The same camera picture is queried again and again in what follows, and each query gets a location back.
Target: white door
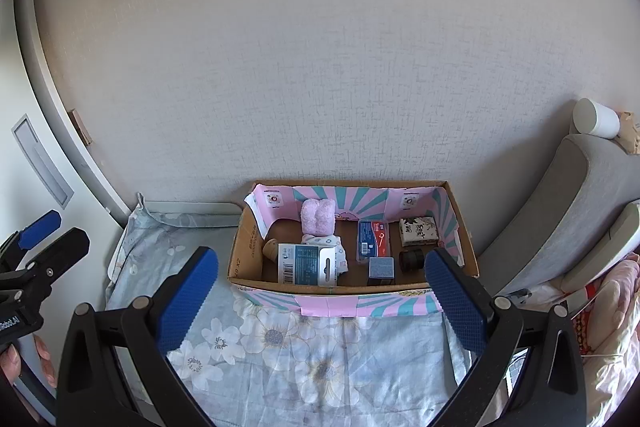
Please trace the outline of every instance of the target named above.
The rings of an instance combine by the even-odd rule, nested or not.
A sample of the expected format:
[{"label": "white door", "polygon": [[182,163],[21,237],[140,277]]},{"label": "white door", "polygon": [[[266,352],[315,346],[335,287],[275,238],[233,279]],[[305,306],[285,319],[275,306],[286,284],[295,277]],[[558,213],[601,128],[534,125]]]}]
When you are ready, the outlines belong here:
[{"label": "white door", "polygon": [[[54,184],[56,190],[46,188],[18,145],[14,128],[24,122],[25,116],[42,146],[40,151],[50,158],[50,164],[46,157],[43,164],[53,165],[52,171],[57,169],[53,174],[59,181]],[[51,295],[40,309],[45,322],[39,334],[57,367],[76,305],[86,301],[96,309],[104,306],[106,269],[122,229],[84,185],[53,136],[22,62],[14,0],[0,0],[0,243],[51,209],[62,216],[62,226],[38,248],[71,227],[84,230],[91,242],[89,254],[53,284]]]}]

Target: white paper roll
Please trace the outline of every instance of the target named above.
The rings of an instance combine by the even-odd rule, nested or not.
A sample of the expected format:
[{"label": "white paper roll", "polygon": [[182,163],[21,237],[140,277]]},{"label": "white paper roll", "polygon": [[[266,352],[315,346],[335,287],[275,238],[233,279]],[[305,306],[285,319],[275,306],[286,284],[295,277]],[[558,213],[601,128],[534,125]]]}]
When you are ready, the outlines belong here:
[{"label": "white paper roll", "polygon": [[578,132],[612,139],[620,130],[620,119],[613,109],[581,98],[574,107],[574,124]]}]

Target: gray sofa backrest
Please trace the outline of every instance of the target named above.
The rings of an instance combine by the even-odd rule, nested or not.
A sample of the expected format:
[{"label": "gray sofa backrest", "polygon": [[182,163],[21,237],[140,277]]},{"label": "gray sofa backrest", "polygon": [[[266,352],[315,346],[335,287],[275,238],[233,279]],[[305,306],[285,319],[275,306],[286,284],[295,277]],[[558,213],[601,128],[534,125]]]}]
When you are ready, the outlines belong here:
[{"label": "gray sofa backrest", "polygon": [[640,198],[640,156],[615,142],[566,136],[531,197],[478,258],[491,295],[545,282],[572,269]]}]

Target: pink plush roll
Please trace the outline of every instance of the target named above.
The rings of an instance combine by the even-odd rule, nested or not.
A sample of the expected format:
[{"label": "pink plush roll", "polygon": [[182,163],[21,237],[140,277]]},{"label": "pink plush roll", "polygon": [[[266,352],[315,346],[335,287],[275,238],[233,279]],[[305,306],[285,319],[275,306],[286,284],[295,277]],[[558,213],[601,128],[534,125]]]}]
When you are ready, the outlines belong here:
[{"label": "pink plush roll", "polygon": [[335,202],[334,200],[305,200],[300,210],[302,233],[322,237],[334,235]]}]

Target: textured wallpaper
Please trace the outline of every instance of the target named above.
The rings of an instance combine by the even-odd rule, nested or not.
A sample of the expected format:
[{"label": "textured wallpaper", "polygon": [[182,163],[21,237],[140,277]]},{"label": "textured wallpaper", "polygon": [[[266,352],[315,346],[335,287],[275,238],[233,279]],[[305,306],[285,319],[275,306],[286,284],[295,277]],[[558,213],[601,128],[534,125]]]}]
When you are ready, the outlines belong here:
[{"label": "textured wallpaper", "polygon": [[477,250],[591,96],[640,110],[640,0],[36,0],[127,203],[264,177],[447,179]]}]

